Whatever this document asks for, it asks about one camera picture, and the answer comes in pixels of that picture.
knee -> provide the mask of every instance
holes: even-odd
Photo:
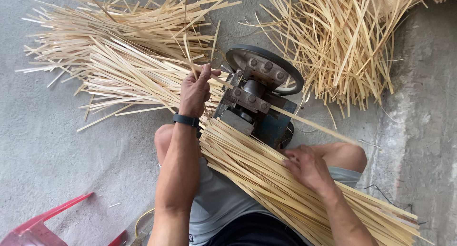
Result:
[[[367,156],[362,147],[350,143],[337,143],[338,155],[352,162],[355,171],[362,173],[367,166]]]
[[[173,125],[167,124],[159,127],[154,134],[154,144],[156,148],[168,149],[173,134]]]

bamboo splint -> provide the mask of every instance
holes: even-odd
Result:
[[[393,93],[390,70],[393,32],[413,0],[270,0],[273,21],[260,23],[266,36],[305,79],[324,105],[336,102],[343,117],[350,104],[365,110],[369,97],[381,104],[381,93]]]
[[[314,245],[334,245],[327,214],[315,193],[294,180],[286,159],[269,146],[212,119],[200,139],[208,166],[300,232]],[[345,199],[380,245],[410,246],[417,216],[336,182]]]
[[[210,10],[241,3],[199,0],[186,4],[186,0],[166,0],[158,5],[148,0],[146,6],[139,6],[124,0],[108,0],[103,4],[94,0],[76,1],[82,4],[77,9],[41,3],[53,10],[40,7],[33,9],[37,16],[28,14],[29,18],[24,18],[50,30],[32,35],[38,37],[35,41],[41,46],[24,46],[26,55],[36,55],[30,64],[38,67],[18,71],[61,69],[48,86],[67,73],[69,76],[61,82],[81,80],[75,94],[88,92],[95,96],[88,105],[80,107],[88,113],[122,105],[78,131],[110,116],[124,115],[119,112],[137,104],[159,104],[174,112],[173,108],[179,107],[181,81],[191,72],[190,63],[211,60],[208,52],[213,49],[215,38],[198,31],[199,26],[209,24],[204,23],[204,15]],[[208,114],[202,121],[212,116],[223,94],[219,83],[209,82],[211,98],[206,103]]]

hand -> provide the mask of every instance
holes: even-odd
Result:
[[[218,76],[220,70],[211,71],[211,64],[202,66],[202,72],[195,80],[191,72],[181,83],[181,102],[179,105],[179,114],[191,118],[199,118],[203,115],[203,104],[209,100],[209,83],[211,73]]]
[[[289,159],[284,165],[293,174],[294,179],[321,196],[323,200],[334,194],[337,189],[325,161],[317,157],[313,150],[305,145],[297,149],[285,150]]]

person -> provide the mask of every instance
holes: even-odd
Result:
[[[189,74],[181,84],[179,114],[203,115],[210,75],[202,66],[198,80]],[[196,128],[176,122],[160,127],[154,143],[161,165],[155,193],[155,217],[148,246],[312,244],[222,174],[207,167]],[[337,246],[377,246],[349,207],[334,179],[354,187],[367,164],[359,146],[334,143],[285,150],[284,165],[301,184],[322,199]]]

yellow wire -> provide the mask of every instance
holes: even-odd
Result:
[[[138,233],[137,233],[137,226],[138,226],[138,222],[147,214],[151,213],[154,211],[155,208],[151,209],[151,210],[148,210],[146,211],[143,215],[141,215],[141,217],[137,220],[137,223],[135,224],[135,238],[138,237]]]

